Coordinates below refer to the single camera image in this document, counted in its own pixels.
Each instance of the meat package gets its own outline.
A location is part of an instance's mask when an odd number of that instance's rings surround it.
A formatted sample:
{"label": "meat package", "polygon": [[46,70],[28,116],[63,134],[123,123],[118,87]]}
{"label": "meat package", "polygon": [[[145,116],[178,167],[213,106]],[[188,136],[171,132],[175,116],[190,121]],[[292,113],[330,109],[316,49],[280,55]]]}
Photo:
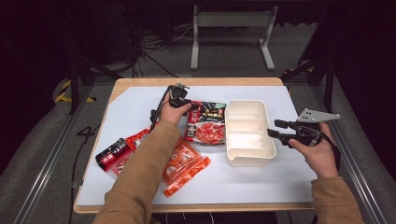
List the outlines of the meat package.
{"label": "meat package", "polygon": [[226,104],[192,101],[184,138],[203,145],[224,144],[224,111]]}

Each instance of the beige sleeve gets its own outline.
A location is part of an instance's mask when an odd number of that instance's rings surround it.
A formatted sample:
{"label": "beige sleeve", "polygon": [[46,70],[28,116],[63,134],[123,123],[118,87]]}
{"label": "beige sleeve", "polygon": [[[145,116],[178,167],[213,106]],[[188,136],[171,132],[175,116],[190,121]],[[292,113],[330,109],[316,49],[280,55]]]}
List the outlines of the beige sleeve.
{"label": "beige sleeve", "polygon": [[163,168],[179,137],[174,124],[160,121],[126,163],[93,223],[149,223]]}
{"label": "beige sleeve", "polygon": [[358,203],[341,176],[312,181],[312,197],[319,224],[363,223]]}

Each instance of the person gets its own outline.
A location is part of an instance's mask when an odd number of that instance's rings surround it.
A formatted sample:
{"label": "person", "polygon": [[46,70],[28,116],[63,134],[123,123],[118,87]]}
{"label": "person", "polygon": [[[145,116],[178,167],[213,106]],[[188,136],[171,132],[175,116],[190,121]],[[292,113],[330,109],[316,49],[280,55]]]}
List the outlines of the person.
{"label": "person", "polygon": [[[94,224],[159,223],[151,219],[152,200],[160,185],[163,168],[180,137],[177,124],[191,108],[191,105],[173,108],[167,103],[168,100],[169,94],[166,94],[158,124],[128,160],[112,189],[106,193],[105,204],[96,215]],[[325,123],[320,123],[320,129],[331,136]],[[314,147],[307,147],[294,139],[290,139],[290,144],[304,155],[318,176],[312,181],[318,223],[363,223],[352,192],[338,175],[331,145],[322,140]]]}

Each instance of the container compartment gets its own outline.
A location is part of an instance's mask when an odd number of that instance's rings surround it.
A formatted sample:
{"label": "container compartment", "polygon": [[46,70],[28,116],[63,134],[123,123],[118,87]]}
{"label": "container compartment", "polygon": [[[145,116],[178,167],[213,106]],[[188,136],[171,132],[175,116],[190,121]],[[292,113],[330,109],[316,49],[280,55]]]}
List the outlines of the container compartment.
{"label": "container compartment", "polygon": [[225,111],[227,159],[232,166],[264,166],[275,155],[265,104],[231,101]]}

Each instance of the plastic wrapper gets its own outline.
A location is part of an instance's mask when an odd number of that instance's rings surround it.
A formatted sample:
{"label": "plastic wrapper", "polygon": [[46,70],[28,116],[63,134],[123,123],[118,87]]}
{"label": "plastic wrapper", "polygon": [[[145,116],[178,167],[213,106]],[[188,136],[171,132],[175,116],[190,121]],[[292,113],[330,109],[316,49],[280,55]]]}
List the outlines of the plastic wrapper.
{"label": "plastic wrapper", "polygon": [[143,140],[146,139],[146,137],[149,135],[149,129],[150,127],[148,126],[147,128],[143,129],[137,134],[134,134],[132,136],[129,136],[125,139],[126,144],[128,144],[128,147],[132,150],[132,152],[135,152],[137,147],[143,142]]}
{"label": "plastic wrapper", "polygon": [[172,196],[209,164],[208,157],[202,157],[187,141],[180,138],[163,169],[163,181],[166,184],[163,194],[166,197]]}
{"label": "plastic wrapper", "polygon": [[134,153],[129,150],[124,152],[120,157],[118,157],[111,165],[109,166],[108,172],[111,172],[111,175],[118,176],[122,169],[124,168],[126,162]]}
{"label": "plastic wrapper", "polygon": [[104,170],[107,171],[112,163],[120,158],[124,153],[131,151],[125,143],[125,139],[120,138],[110,147],[103,150],[95,156],[96,162]]}
{"label": "plastic wrapper", "polygon": [[196,109],[188,113],[187,129],[184,138],[187,141],[203,145],[224,144],[224,111],[226,104],[192,101]]}

